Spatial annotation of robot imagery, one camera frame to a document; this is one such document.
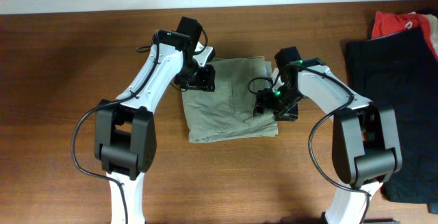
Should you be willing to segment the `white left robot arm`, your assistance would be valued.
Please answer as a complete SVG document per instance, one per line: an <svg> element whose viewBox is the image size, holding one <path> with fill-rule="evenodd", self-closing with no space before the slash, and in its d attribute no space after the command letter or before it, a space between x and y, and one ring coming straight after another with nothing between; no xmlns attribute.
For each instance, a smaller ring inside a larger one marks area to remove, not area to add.
<svg viewBox="0 0 438 224"><path fill-rule="evenodd" d="M112 223L145 223L143 183L157 149L154 113L170 83L182 90L214 91L213 47L194 32L160 30L130 85L96 111L94 155L110 184Z"/></svg>

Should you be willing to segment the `khaki green shorts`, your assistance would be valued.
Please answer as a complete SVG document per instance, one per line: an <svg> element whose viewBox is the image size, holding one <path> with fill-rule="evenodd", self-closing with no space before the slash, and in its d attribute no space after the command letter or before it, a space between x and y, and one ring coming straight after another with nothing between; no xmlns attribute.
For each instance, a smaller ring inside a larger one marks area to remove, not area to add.
<svg viewBox="0 0 438 224"><path fill-rule="evenodd" d="M191 143L209 143L252 137L274 137L278 127L271 111L253 114L256 96L263 80L272 72L263 56L251 58L215 58L215 90L188 90L182 93L185 119Z"/></svg>

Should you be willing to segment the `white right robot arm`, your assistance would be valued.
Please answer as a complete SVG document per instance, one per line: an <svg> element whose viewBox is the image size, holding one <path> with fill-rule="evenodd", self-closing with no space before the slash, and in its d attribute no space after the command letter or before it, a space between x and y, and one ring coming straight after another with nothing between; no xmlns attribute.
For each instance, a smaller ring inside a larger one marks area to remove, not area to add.
<svg viewBox="0 0 438 224"><path fill-rule="evenodd" d="M323 222L364 223L372 197L402 166L394 109L353 91L319 58L279 64L266 81L267 88L253 92L255 113L271 110L278 121L294 121L304 98L324 112L308 138L313 165L337 189L322 213ZM315 133L327 120L333 122L331 155L337 181L322 170L313 152Z"/></svg>

